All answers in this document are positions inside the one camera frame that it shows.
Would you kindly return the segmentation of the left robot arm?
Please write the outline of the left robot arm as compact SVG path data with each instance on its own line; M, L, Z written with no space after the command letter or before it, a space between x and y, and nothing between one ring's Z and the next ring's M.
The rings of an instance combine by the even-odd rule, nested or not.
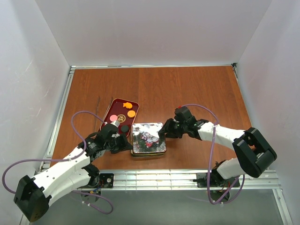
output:
M74 148L62 162L33 177L26 175L19 180L14 202L30 222L39 220L64 195L93 185L99 178L94 160L108 151L116 154L133 148L127 136L119 133L119 125L116 120L104 125Z

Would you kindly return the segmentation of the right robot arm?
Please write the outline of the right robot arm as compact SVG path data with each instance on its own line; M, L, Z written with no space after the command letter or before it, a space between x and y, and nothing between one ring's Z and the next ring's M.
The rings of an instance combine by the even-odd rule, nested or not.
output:
M200 141L211 141L233 150L236 157L217 163L207 175L211 184L221 185L231 178L249 175L258 178L277 159L277 154L261 132L250 127L237 130L214 124L208 120L197 120L186 106L174 111L159 130L159 137L181 138L187 134Z

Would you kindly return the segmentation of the dark red tray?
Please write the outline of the dark red tray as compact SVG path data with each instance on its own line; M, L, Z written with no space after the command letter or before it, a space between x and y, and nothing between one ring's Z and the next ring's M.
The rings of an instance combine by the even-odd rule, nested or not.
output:
M123 103L125 103L125 102L130 102L133 105L132 109L123 108ZM130 110L134 110L136 112L136 115L135 115L134 118L129 118L127 116L127 112L130 111ZM117 115L118 116L118 121L120 122L119 133L125 134L126 137L128 137L130 135L130 132L131 132L132 124L134 123L134 121L136 119L138 110L139 110L139 104L137 102L130 101L130 100L125 100L125 99L122 99L122 98L115 98L112 101L111 106L109 107L109 109L108 109L108 111L107 111L107 113L106 113L103 120L106 123L111 123L110 116L113 115L113 114ZM127 133L123 133L121 131L121 127L123 125L128 125L129 126L129 131Z

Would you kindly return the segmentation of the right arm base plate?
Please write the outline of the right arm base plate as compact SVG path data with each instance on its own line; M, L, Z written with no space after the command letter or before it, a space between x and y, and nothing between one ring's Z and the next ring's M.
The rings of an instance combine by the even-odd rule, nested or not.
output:
M200 172L196 174L196 178L193 179L193 182L197 184L198 188L204 188L207 187L207 173L206 172ZM218 178L214 174L210 175L210 187L216 188L216 187L230 187L234 183L235 178L232 177L230 179L224 180L222 177Z

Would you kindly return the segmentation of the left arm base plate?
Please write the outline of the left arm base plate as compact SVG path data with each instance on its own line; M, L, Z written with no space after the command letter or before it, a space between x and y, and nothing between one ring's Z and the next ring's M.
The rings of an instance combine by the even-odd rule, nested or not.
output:
M81 186L82 188L112 188L114 182L113 173L100 173L90 178L88 184Z

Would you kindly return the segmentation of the metal tongs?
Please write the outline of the metal tongs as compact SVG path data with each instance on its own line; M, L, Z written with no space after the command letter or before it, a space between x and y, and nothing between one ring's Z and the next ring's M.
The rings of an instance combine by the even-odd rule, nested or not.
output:
M109 107L111 106L112 101L113 101L113 97L110 97L109 100L103 100L100 96L98 96L95 114L98 117L104 119ZM93 131L98 131L101 125L102 122L97 118L94 118Z

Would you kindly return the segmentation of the fish shaped cookie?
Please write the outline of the fish shaped cookie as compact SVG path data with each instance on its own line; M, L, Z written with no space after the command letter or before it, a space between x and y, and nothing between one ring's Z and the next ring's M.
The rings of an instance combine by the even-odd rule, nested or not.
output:
M130 102L123 103L123 108L132 109L133 105Z

